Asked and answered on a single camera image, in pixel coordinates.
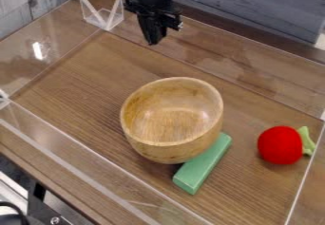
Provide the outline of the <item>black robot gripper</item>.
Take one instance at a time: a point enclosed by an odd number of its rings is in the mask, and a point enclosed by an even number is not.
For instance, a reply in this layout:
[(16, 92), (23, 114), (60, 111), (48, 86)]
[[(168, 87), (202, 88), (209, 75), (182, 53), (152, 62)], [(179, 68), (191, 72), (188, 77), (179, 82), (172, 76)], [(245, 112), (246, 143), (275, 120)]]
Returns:
[(182, 10), (172, 0), (124, 0), (124, 9), (138, 16), (139, 27), (150, 45), (159, 43), (170, 28), (182, 28)]

